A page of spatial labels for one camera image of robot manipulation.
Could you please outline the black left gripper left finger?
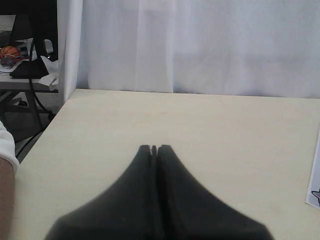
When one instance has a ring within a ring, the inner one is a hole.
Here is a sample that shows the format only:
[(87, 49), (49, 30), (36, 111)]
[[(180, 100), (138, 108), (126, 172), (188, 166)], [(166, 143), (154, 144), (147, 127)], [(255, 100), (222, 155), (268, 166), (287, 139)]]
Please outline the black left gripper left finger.
[(59, 217), (48, 240), (152, 240), (151, 151), (142, 145), (103, 193)]

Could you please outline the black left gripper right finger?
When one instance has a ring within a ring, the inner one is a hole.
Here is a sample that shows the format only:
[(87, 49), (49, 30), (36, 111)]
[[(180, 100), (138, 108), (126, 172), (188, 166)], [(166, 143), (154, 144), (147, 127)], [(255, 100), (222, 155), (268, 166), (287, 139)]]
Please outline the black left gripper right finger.
[(262, 223), (228, 206), (188, 171), (170, 145), (158, 148), (156, 183), (167, 240), (271, 240)]

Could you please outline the person forearm white sleeve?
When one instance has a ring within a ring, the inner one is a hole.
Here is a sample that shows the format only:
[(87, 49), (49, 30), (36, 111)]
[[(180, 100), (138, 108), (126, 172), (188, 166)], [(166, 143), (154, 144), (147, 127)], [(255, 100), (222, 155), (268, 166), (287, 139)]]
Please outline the person forearm white sleeve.
[(15, 200), (15, 175), (19, 167), (15, 141), (3, 123), (0, 124), (0, 238), (9, 236)]

